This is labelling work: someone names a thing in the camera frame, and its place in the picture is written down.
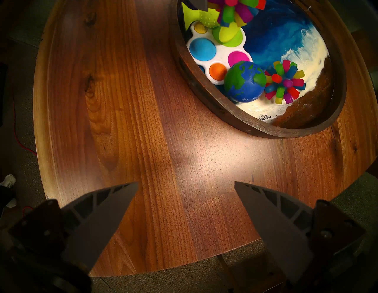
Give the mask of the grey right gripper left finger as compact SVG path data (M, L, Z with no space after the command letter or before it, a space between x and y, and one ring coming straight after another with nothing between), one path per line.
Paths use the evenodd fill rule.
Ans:
M138 182L86 193L64 207L43 202L12 226L15 244L41 257L83 265L88 273L118 229Z

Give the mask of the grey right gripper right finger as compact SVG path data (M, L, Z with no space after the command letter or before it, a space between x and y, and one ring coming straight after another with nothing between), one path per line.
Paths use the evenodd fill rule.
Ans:
M311 208L286 193L234 183L266 248L291 285L325 285L355 262L366 230L330 201Z

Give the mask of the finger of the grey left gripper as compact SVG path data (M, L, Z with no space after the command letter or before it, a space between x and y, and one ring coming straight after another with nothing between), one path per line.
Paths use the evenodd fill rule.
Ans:
M193 10L208 11L208 0L189 0L189 7Z

